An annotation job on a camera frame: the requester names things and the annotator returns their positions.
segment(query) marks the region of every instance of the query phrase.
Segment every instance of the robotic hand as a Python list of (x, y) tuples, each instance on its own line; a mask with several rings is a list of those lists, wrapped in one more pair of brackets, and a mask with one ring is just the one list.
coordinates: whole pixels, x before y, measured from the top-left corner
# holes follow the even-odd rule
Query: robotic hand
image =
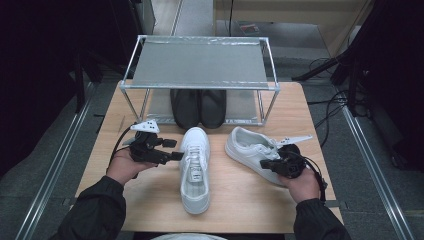
[[(184, 155), (182, 152), (167, 153), (154, 149), (159, 145), (162, 145), (164, 148), (174, 148), (177, 144), (176, 140), (158, 138), (157, 133), (159, 133), (159, 127), (155, 120), (150, 120), (130, 126), (123, 132), (117, 142), (117, 145), (129, 130), (135, 130), (137, 132), (135, 137), (125, 141), (123, 145), (129, 146), (130, 155), (134, 161), (151, 162), (165, 165), (171, 160), (180, 161), (182, 159)], [(117, 145), (112, 152), (111, 161), (114, 154), (116, 153)]]

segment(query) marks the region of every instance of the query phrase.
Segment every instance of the black sleeve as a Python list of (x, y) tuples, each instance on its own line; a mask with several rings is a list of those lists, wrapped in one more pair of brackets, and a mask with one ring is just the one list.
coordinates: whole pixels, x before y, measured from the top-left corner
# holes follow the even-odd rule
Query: black sleeve
[(124, 187), (104, 176), (79, 195), (52, 239), (115, 239), (125, 221)]
[(294, 234), (297, 240), (351, 239), (343, 224), (319, 199), (300, 202), (296, 212)]

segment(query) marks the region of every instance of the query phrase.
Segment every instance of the shoelace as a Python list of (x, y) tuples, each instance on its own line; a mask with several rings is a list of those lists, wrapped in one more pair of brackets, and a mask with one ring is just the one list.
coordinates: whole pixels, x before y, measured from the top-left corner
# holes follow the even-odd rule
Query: shoelace
[(277, 142), (274, 139), (270, 139), (271, 143), (269, 147), (263, 146), (259, 148), (259, 151), (264, 154), (268, 159), (279, 159)]
[(192, 145), (192, 146), (188, 146), (186, 151), (188, 151), (188, 159), (190, 159), (190, 167), (201, 166), (200, 158), (201, 158), (201, 151), (203, 151), (203, 148), (198, 145)]

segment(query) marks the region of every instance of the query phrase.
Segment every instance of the metal rail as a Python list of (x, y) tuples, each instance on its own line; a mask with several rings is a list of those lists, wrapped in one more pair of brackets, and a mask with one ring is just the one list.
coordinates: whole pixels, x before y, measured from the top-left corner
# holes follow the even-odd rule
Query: metal rail
[(16, 236), (16, 239), (32, 239), (32, 235), (35, 231), (35, 228), (37, 227), (38, 221), (40, 220), (40, 217), (43, 214), (43, 211), (47, 205), (53, 188), (55, 187), (57, 179), (59, 178), (62, 168), (66, 163), (69, 151), (72, 148), (75, 137), (78, 134), (78, 131), (85, 119), (91, 102), (91, 98), (94, 95), (96, 89), (97, 84), (95, 83), (90, 82), (87, 86), (87, 100), (83, 105), (80, 113), (75, 114), (74, 119), (72, 120), (72, 123), (68, 131), (66, 132), (66, 135), (59, 147), (59, 150), (56, 153), (56, 156), (50, 166), (50, 169), (47, 172), (47, 175), (44, 178), (44, 181), (41, 184), (37, 195), (32, 200), (30, 208)]
[(353, 133), (356, 143), (358, 144), (359, 150), (364, 158), (365, 164), (367, 165), (368, 171), (371, 174), (371, 178), (377, 188), (381, 200), (383, 201), (384, 207), (386, 208), (387, 214), (392, 222), (392, 225), (396, 231), (399, 239), (415, 239), (409, 224), (400, 208), (396, 197), (394, 196), (389, 184), (383, 172), (378, 165), (378, 161), (374, 156), (370, 145), (368, 144), (364, 133), (362, 132), (361, 126), (356, 118), (354, 118), (349, 109), (343, 108), (343, 114), (349, 124), (349, 127)]

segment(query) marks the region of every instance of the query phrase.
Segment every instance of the black slipper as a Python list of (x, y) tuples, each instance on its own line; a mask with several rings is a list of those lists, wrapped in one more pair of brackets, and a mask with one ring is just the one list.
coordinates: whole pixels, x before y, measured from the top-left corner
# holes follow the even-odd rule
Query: black slipper
[(200, 90), (200, 121), (206, 128), (218, 128), (225, 121), (226, 90)]
[(190, 129), (199, 124), (198, 92), (193, 89), (171, 89), (171, 106), (175, 123)]

